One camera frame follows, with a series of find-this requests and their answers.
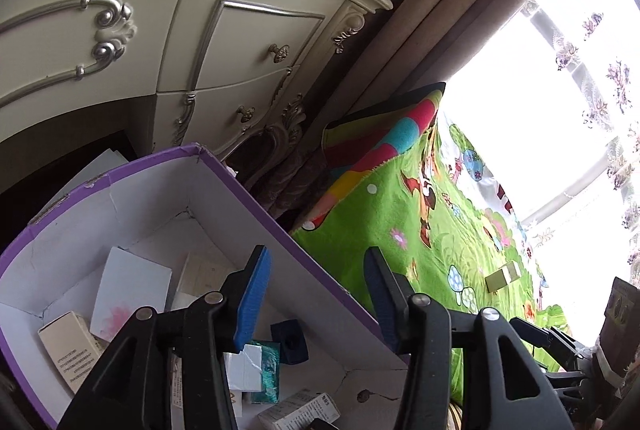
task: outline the open box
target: open box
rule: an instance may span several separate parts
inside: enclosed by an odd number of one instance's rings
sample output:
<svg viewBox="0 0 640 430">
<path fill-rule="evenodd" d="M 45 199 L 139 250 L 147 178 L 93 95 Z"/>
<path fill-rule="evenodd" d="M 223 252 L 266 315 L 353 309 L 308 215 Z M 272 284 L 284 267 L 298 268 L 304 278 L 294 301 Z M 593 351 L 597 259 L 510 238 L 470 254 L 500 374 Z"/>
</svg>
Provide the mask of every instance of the open box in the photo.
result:
<svg viewBox="0 0 640 430">
<path fill-rule="evenodd" d="M 197 144 L 101 174 L 30 222 L 0 256 L 2 353 L 55 428 L 72 393 L 37 331 L 70 310 L 90 319 L 112 246 L 172 268 L 171 305 L 189 252 L 214 258 L 217 247 L 239 269 L 256 244 L 269 248 L 273 263 L 254 338 L 269 340 L 271 324 L 297 318 L 309 351 L 308 362 L 281 366 L 280 399 L 301 388 L 327 392 L 341 429 L 391 428 L 404 361 L 382 342 L 376 321 Z M 364 389 L 380 396 L 359 403 Z M 245 404 L 238 427 L 262 428 L 255 415 L 269 406 Z"/>
</svg>

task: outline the pink feather drawing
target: pink feather drawing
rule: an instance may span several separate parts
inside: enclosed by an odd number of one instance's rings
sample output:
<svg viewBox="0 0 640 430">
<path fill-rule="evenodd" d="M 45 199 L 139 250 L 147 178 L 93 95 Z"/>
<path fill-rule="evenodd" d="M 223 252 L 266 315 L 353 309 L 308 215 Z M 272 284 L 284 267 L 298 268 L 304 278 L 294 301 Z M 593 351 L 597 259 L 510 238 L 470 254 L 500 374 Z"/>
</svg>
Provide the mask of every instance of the pink feather drawing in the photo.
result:
<svg viewBox="0 0 640 430">
<path fill-rule="evenodd" d="M 110 311 L 111 316 L 104 319 L 102 322 L 103 328 L 100 329 L 100 337 L 108 342 L 115 338 L 118 331 L 127 323 L 127 320 L 129 320 L 134 310 L 123 305 L 112 307 Z"/>
</svg>

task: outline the colorful blanket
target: colorful blanket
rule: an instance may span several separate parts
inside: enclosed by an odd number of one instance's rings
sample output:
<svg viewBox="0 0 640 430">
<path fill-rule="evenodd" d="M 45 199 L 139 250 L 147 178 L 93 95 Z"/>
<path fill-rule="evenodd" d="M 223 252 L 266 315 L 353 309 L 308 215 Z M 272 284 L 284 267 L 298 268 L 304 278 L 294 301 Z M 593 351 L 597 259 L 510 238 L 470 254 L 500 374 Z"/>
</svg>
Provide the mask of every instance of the colorful blanket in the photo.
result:
<svg viewBox="0 0 640 430">
<path fill-rule="evenodd" d="M 438 112 L 443 92 L 423 87 L 329 124 L 322 145 L 336 180 L 292 236 L 372 312 L 362 262 L 379 246 L 394 272 L 449 309 L 494 306 L 536 321 L 546 284 L 526 234 L 471 142 Z M 510 260 L 522 277 L 490 294 L 484 277 Z M 566 327 L 561 310 L 540 319 Z M 535 357 L 557 370 L 544 352 Z M 457 402 L 462 383 L 455 350 Z"/>
</svg>

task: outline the sheer curtain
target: sheer curtain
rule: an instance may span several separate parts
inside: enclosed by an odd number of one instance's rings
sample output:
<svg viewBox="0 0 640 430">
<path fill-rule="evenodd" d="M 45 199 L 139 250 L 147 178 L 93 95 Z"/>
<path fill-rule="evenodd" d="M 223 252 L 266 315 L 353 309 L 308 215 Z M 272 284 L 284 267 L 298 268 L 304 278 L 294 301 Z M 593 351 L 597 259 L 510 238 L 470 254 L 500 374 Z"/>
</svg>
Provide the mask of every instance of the sheer curtain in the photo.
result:
<svg viewBox="0 0 640 430">
<path fill-rule="evenodd" d="M 639 30 L 633 0 L 529 0 L 442 102 L 523 219 L 546 304 L 587 345 L 614 277 L 640 267 Z"/>
</svg>

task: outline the drawer handle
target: drawer handle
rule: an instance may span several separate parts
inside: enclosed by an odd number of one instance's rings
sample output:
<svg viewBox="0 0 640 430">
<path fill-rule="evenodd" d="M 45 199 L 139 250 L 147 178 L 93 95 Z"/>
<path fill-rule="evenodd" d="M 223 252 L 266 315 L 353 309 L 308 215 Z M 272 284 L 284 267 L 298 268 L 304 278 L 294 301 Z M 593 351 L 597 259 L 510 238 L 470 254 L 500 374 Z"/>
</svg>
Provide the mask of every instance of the drawer handle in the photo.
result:
<svg viewBox="0 0 640 430">
<path fill-rule="evenodd" d="M 282 47 L 278 47 L 276 44 L 271 44 L 269 46 L 269 52 L 273 53 L 273 63 L 279 64 L 289 56 L 289 46 L 285 44 Z"/>
<path fill-rule="evenodd" d="M 180 118 L 175 120 L 173 146 L 180 146 L 184 139 L 184 135 L 187 133 L 187 129 L 189 128 L 189 123 L 193 117 L 193 111 L 196 106 L 196 93 L 189 92 L 185 94 L 182 104 L 184 105 L 184 113 Z"/>
<path fill-rule="evenodd" d="M 0 108 L 28 96 L 37 90 L 46 89 L 47 87 L 66 82 L 67 80 L 82 80 L 90 74 L 104 70 L 122 56 L 125 51 L 125 44 L 136 34 L 136 26 L 131 18 L 133 14 L 132 9 L 120 0 L 60 0 L 59 2 L 52 2 L 51 4 L 45 4 L 44 6 L 31 9 L 0 23 L 0 34 L 41 16 L 67 9 L 84 11 L 89 6 L 106 8 L 99 11 L 94 18 L 97 29 L 94 39 L 97 43 L 91 51 L 91 56 L 94 58 L 95 63 L 87 67 L 85 67 L 84 64 L 78 64 L 75 68 L 68 71 L 52 74 L 41 80 L 21 86 L 13 92 L 0 96 Z"/>
<path fill-rule="evenodd" d="M 247 121 L 251 121 L 251 118 L 254 116 L 255 107 L 250 106 L 249 108 L 244 108 L 244 105 L 240 105 L 236 113 L 242 114 L 240 117 L 240 123 L 246 123 Z"/>
</svg>

